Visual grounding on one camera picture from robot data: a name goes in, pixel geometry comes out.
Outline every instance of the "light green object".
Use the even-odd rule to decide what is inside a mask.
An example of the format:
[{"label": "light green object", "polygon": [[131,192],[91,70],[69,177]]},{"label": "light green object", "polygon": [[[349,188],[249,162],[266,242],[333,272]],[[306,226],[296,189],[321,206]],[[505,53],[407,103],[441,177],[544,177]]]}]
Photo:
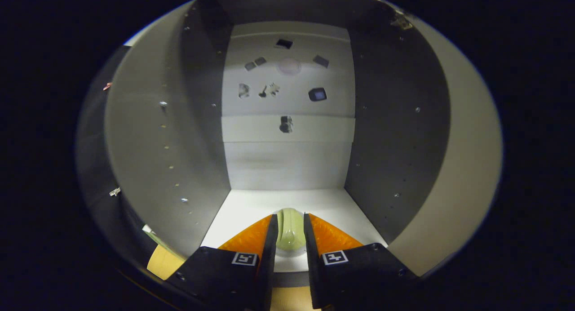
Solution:
[{"label": "light green object", "polygon": [[293,251],[304,247],[304,218],[296,209],[285,208],[278,212],[278,229],[277,248]]}]

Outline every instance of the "black background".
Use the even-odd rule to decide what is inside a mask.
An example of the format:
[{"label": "black background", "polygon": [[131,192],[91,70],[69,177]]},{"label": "black background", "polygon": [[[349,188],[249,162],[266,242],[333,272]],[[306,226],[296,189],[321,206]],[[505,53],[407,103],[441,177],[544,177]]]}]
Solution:
[{"label": "black background", "polygon": [[[171,309],[111,266],[80,200],[73,137],[82,98],[106,59],[187,1],[2,0],[11,167],[4,176],[16,181],[4,182],[2,201],[18,210],[4,214],[2,309]],[[442,32],[481,72],[500,112],[505,167],[497,201],[470,243],[382,309],[573,309],[569,0],[390,1]]]}]

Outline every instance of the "black square object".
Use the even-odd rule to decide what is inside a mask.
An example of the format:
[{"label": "black square object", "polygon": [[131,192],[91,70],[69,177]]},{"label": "black square object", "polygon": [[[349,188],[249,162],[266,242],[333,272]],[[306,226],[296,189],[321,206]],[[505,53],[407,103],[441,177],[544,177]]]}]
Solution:
[{"label": "black square object", "polygon": [[258,58],[258,59],[255,60],[255,65],[260,66],[260,65],[265,64],[265,62],[266,62],[265,58],[264,58],[264,57],[260,57],[260,58]]},{"label": "black square object", "polygon": [[327,68],[327,66],[329,65],[329,61],[327,59],[324,59],[320,55],[316,55],[316,57],[314,57],[314,62],[319,65],[322,65],[325,68]]},{"label": "black square object", "polygon": [[278,42],[275,43],[275,47],[285,48],[285,49],[292,48],[292,45],[293,45],[293,41],[289,41],[289,40],[285,40],[285,39],[279,39]]},{"label": "black square object", "polygon": [[308,92],[308,95],[310,96],[310,100],[312,100],[312,102],[327,100],[327,94],[325,94],[324,88],[312,89],[310,92]]},{"label": "black square object", "polygon": [[247,63],[246,65],[244,65],[244,67],[245,67],[248,71],[250,71],[250,70],[252,70],[252,69],[255,69],[255,64],[254,64],[253,62],[249,62],[249,63]]}]

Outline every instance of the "wooden surface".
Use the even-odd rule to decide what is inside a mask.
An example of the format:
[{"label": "wooden surface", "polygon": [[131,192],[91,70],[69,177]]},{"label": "wooden surface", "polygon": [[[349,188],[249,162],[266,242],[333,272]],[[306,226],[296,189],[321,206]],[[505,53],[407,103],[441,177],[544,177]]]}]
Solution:
[{"label": "wooden surface", "polygon": [[270,311],[311,311],[313,309],[309,286],[274,287],[271,291]]}]

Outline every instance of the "metal screw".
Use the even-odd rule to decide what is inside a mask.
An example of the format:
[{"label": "metal screw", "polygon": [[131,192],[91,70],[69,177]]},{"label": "metal screw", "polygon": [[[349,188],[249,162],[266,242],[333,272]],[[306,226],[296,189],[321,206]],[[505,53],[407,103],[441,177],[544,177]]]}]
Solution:
[{"label": "metal screw", "polygon": [[178,280],[181,280],[182,282],[186,281],[186,278],[180,272],[176,272],[176,277],[178,278]]}]

